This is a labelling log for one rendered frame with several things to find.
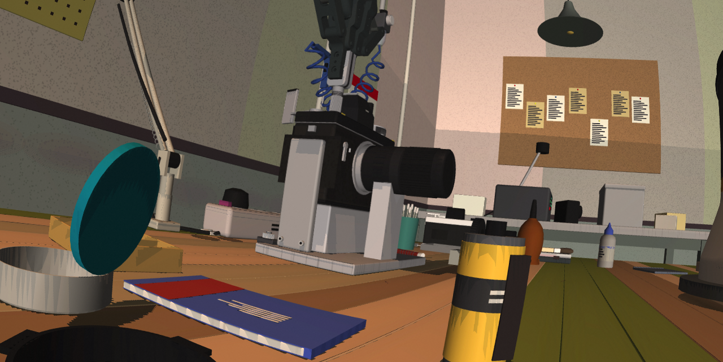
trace white squeeze bottle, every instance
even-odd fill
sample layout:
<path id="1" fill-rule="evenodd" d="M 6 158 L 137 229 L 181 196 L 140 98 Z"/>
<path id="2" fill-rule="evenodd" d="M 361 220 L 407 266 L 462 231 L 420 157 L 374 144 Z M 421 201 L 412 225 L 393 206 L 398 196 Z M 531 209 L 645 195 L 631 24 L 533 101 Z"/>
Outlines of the white squeeze bottle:
<path id="1" fill-rule="evenodd" d="M 605 234 L 600 238 L 600 251 L 597 254 L 597 267 L 612 268 L 615 258 L 615 235 L 612 235 L 612 225 L 607 224 Z"/>

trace teal disc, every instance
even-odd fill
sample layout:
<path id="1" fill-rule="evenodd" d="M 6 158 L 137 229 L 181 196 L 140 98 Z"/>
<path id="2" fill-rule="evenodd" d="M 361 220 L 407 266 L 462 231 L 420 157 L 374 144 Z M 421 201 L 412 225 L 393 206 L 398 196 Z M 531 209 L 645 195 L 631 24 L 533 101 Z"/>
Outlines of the teal disc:
<path id="1" fill-rule="evenodd" d="M 93 274 L 108 274 L 138 246 L 153 216 L 160 187 L 151 149 L 126 143 L 94 169 L 80 192 L 70 223 L 75 261 Z"/>

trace blue coiled cable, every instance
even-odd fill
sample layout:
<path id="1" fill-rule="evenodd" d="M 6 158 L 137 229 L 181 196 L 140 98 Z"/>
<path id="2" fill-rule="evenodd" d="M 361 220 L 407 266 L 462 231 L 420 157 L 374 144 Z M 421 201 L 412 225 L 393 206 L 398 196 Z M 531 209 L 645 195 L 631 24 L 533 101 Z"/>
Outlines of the blue coiled cable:
<path id="1" fill-rule="evenodd" d="M 382 46 L 379 47 L 379 50 L 377 53 L 372 57 L 372 62 L 367 64 L 366 73 L 362 74 L 359 78 L 359 83 L 354 87 L 354 89 L 351 92 L 359 92 L 362 91 L 364 94 L 364 99 L 369 101 L 369 95 L 374 92 L 374 86 L 372 84 L 369 84 L 368 82 L 364 81 L 364 77 L 369 77 L 371 81 L 377 82 L 379 81 L 379 76 L 374 73 L 369 73 L 369 67 L 375 66 L 376 68 L 383 69 L 384 64 L 381 61 L 374 61 L 375 58 L 379 55 L 379 53 L 382 53 Z"/>
<path id="2" fill-rule="evenodd" d="M 317 53 L 319 56 L 321 56 L 320 59 L 316 61 L 314 64 L 310 64 L 310 66 L 307 66 L 307 69 L 313 69 L 313 68 L 321 68 L 322 69 L 322 75 L 320 78 L 315 79 L 312 81 L 312 84 L 318 84 L 319 82 L 320 87 L 319 91 L 317 91 L 317 97 L 322 97 L 322 107 L 325 107 L 326 110 L 329 110 L 330 102 L 326 102 L 326 100 L 331 97 L 331 88 L 326 84 L 326 79 L 328 78 L 328 64 L 329 64 L 329 52 L 326 51 L 325 48 L 323 48 L 321 45 L 317 45 L 313 41 L 309 43 L 307 48 L 304 49 L 307 53 Z"/>

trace pendant lamp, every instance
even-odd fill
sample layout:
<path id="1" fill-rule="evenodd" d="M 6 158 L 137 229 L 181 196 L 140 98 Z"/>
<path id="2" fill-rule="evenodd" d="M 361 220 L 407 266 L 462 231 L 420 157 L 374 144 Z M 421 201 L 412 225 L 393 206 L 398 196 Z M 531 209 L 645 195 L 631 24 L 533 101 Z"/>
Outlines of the pendant lamp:
<path id="1" fill-rule="evenodd" d="M 600 40 L 602 27 L 590 19 L 580 17 L 573 2 L 567 0 L 563 12 L 556 18 L 542 22 L 537 28 L 537 34 L 552 45 L 582 47 Z"/>

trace teal cup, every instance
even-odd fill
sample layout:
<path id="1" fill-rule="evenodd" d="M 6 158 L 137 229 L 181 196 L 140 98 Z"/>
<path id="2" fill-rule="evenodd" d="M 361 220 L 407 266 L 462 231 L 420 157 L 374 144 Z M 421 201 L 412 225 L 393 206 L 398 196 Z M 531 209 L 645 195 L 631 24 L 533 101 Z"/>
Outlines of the teal cup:
<path id="1" fill-rule="evenodd" d="M 399 245 L 397 245 L 397 248 L 404 249 L 405 251 L 413 251 L 416 239 L 416 229 L 418 227 L 419 218 L 402 216 L 402 226 L 399 230 Z"/>

